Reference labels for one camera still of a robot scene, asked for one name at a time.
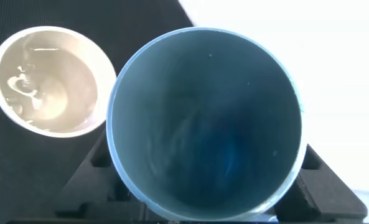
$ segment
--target white cup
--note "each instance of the white cup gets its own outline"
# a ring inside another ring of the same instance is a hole
[[[99,127],[115,80],[106,54],[72,30],[33,27],[0,46],[0,107],[38,134],[69,138]]]

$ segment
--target cup rim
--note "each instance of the cup rim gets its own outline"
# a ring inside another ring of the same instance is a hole
[[[261,202],[258,206],[255,208],[252,208],[251,210],[236,214],[232,217],[226,217],[226,218],[213,218],[213,219],[204,219],[204,218],[194,218],[185,216],[183,214],[178,214],[175,212],[172,212],[168,210],[166,207],[163,207],[159,204],[157,204],[153,199],[149,198],[145,193],[143,193],[131,180],[130,176],[126,173],[122,162],[118,156],[118,153],[116,151],[117,144],[115,144],[113,140],[113,128],[112,128],[112,114],[113,114],[113,102],[116,97],[116,93],[118,91],[118,88],[121,84],[122,79],[124,78],[124,75],[126,74],[126,71],[130,67],[130,65],[135,61],[135,59],[141,55],[145,50],[147,50],[150,46],[155,44],[156,42],[163,40],[167,37],[170,37],[175,34],[179,34],[182,32],[192,32],[192,31],[214,31],[214,32],[223,32],[230,35],[235,35],[241,39],[245,39],[247,41],[250,41],[251,43],[255,44],[262,50],[264,50],[276,63],[281,67],[285,75],[287,76],[288,80],[291,82],[292,88],[295,92],[297,102],[299,104],[299,114],[301,119],[301,139],[299,141],[299,149],[297,151],[296,159],[291,167],[291,170],[288,172],[288,175],[285,177],[285,179],[282,181],[281,185],[268,197],[266,200]],[[211,28],[211,27],[188,27],[188,28],[182,28],[178,30],[173,30],[171,32],[168,32],[166,34],[163,34],[154,40],[148,42],[146,45],[144,45],[142,48],[140,48],[129,60],[126,62],[122,70],[120,71],[118,75],[118,79],[114,85],[114,88],[111,92],[110,96],[110,102],[108,103],[108,113],[107,113],[107,122],[106,122],[106,134],[107,134],[107,142],[108,142],[108,148],[110,150],[111,158],[113,161],[113,164],[115,166],[115,169],[117,170],[119,176],[121,177],[122,181],[125,183],[126,186],[128,186],[128,189],[131,191],[131,193],[136,196],[140,201],[144,202],[152,211],[157,213],[158,215],[168,219],[168,220],[192,220],[192,221],[198,221],[198,222],[222,222],[222,221],[251,221],[252,218],[256,218],[258,215],[266,212],[269,210],[273,205],[275,205],[283,196],[284,194],[289,190],[289,188],[294,183],[297,174],[299,173],[304,156],[306,154],[306,147],[307,147],[307,141],[305,136],[305,130],[306,130],[306,124],[305,124],[305,113],[304,113],[304,105],[302,104],[301,97],[299,94],[298,89],[296,88],[293,79],[291,78],[289,72],[285,69],[285,67],[282,65],[282,63],[266,48],[264,48],[259,43],[255,42],[254,40],[250,39],[249,37],[245,37],[243,35],[237,34],[236,32],[232,32],[225,29],[218,29],[218,28]]]
[[[82,40],[84,42],[87,42],[91,45],[94,45],[98,50],[100,50],[100,52],[102,52],[102,54],[105,56],[105,60],[107,60],[110,63],[110,65],[112,66],[111,61],[109,60],[108,56],[104,53],[104,51],[96,43],[94,43],[92,40],[90,40],[88,37],[85,37],[84,35],[82,35],[78,32],[75,32],[73,30],[70,30],[70,29],[66,29],[66,28],[62,28],[62,27],[54,27],[54,26],[31,27],[31,28],[27,28],[27,29],[21,30],[19,32],[16,32],[15,34],[12,34],[9,38],[7,38],[0,45],[0,64],[1,64],[1,61],[2,61],[2,58],[3,58],[4,54],[6,53],[8,48],[13,43],[15,43],[20,38],[25,37],[29,34],[33,34],[33,33],[36,33],[36,32],[42,32],[42,31],[61,32],[61,33],[64,33],[64,34],[71,35],[74,38],[80,39],[80,40]],[[45,130],[40,129],[40,128],[36,128],[35,126],[30,125],[29,123],[25,122],[22,118],[20,118],[13,110],[11,110],[9,108],[9,105],[5,101],[5,98],[2,94],[1,89],[0,89],[0,107],[3,110],[3,112],[7,115],[7,117],[9,117],[13,122],[18,124],[19,126],[25,128],[29,131],[32,131],[34,133],[41,134],[43,136],[53,137],[53,138],[72,138],[72,137],[87,134],[87,133],[91,132],[92,130],[98,128],[100,125],[102,125],[105,122],[105,119],[106,119],[106,114],[105,114],[103,118],[97,120],[96,122],[89,125],[85,129],[81,129],[81,130],[78,130],[78,131],[72,131],[72,132],[68,132],[68,133],[55,133],[55,132],[51,132],[51,131],[45,131]]]

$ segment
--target black holder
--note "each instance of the black holder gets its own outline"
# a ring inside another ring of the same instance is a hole
[[[53,220],[56,223],[167,222],[123,184],[111,162],[105,132],[56,198],[55,212],[60,218],[75,218]],[[279,222],[362,223],[367,208],[308,145],[295,183],[269,212],[275,212]]]

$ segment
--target container rim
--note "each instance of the container rim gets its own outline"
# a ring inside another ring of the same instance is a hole
[[[137,187],[136,185],[132,182],[132,180],[130,179],[130,177],[127,175],[126,171],[124,170],[122,163],[119,159],[118,153],[116,152],[116,146],[115,143],[113,141],[113,130],[112,130],[112,120],[113,120],[113,104],[116,98],[116,92],[118,91],[118,88],[121,84],[121,81],[123,79],[123,77],[126,74],[126,71],[128,70],[128,68],[131,66],[131,64],[134,62],[134,60],[140,55],[142,54],[145,50],[147,50],[151,45],[155,44],[158,41],[161,41],[167,37],[170,37],[172,35],[175,34],[179,34],[182,32],[192,32],[192,31],[198,31],[198,30],[209,30],[209,31],[214,31],[214,32],[224,32],[226,34],[231,34],[231,35],[235,35],[239,38],[245,39],[247,41],[252,42],[253,44],[255,44],[256,46],[258,46],[259,48],[261,48],[262,50],[264,50],[272,59],[274,59],[276,61],[276,63],[281,67],[281,69],[283,70],[283,72],[286,74],[288,80],[291,82],[292,85],[292,89],[295,91],[295,95],[297,98],[297,102],[299,104],[299,114],[301,116],[301,140],[300,140],[300,145],[299,145],[299,149],[297,152],[297,156],[296,156],[296,160],[295,163],[292,165],[292,168],[290,170],[290,172],[288,173],[288,175],[286,176],[286,178],[284,179],[284,181],[281,183],[281,185],[275,190],[275,192],[270,195],[264,202],[260,203],[257,207],[252,208],[251,210],[248,210],[246,212],[240,213],[238,215],[232,216],[232,217],[227,217],[227,218],[218,218],[218,219],[196,219],[196,218],[192,218],[192,217],[186,217],[183,215],[179,215],[177,213],[171,212],[169,210],[167,210],[166,208],[158,205],[156,202],[152,201],[151,199],[149,199],[145,194],[143,194]],[[305,124],[304,124],[304,106],[301,103],[301,98],[299,95],[299,92],[294,84],[293,79],[291,78],[291,76],[289,75],[288,71],[284,68],[284,66],[278,61],[278,59],[272,55],[272,53],[270,53],[267,49],[265,49],[264,47],[262,47],[260,44],[256,43],[255,41],[237,34],[235,32],[229,31],[229,30],[223,30],[223,29],[217,29],[217,28],[209,28],[209,27],[188,27],[188,28],[183,28],[183,29],[178,29],[178,30],[174,30],[171,32],[168,32],[166,34],[163,34],[157,38],[155,38],[154,40],[148,42],[146,45],[144,45],[143,47],[141,47],[129,60],[128,62],[126,62],[126,64],[124,65],[124,67],[122,68],[122,70],[120,71],[119,75],[118,75],[118,79],[114,85],[113,91],[111,92],[111,96],[110,96],[110,102],[108,103],[108,114],[107,114],[107,122],[106,122],[106,134],[107,134],[107,142],[108,142],[108,148],[110,150],[110,154],[111,154],[111,158],[113,161],[113,164],[116,168],[116,170],[118,171],[119,176],[122,178],[122,181],[126,184],[126,186],[128,186],[129,190],[132,192],[132,194],[137,197],[140,201],[144,202],[152,211],[156,212],[158,215],[168,219],[168,220],[192,220],[192,221],[208,221],[208,222],[220,222],[220,221],[233,221],[233,220],[238,220],[238,221],[250,221],[252,218],[258,216],[259,214],[262,214],[263,212],[267,211],[269,208],[271,208],[275,203],[277,203],[283,196],[284,194],[289,190],[289,188],[291,187],[291,185],[293,184],[293,182],[295,181],[297,174],[299,173],[302,163],[303,163],[303,159],[304,159],[304,155],[306,153],[306,146],[307,146],[307,142],[306,142],[306,138],[304,136],[304,130],[305,130]]]

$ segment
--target black surface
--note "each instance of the black surface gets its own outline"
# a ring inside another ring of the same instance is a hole
[[[82,33],[105,51],[118,73],[144,44],[191,23],[177,1],[0,0],[0,44],[34,26]],[[0,223],[45,213],[103,129],[48,138],[14,124],[0,109]]]

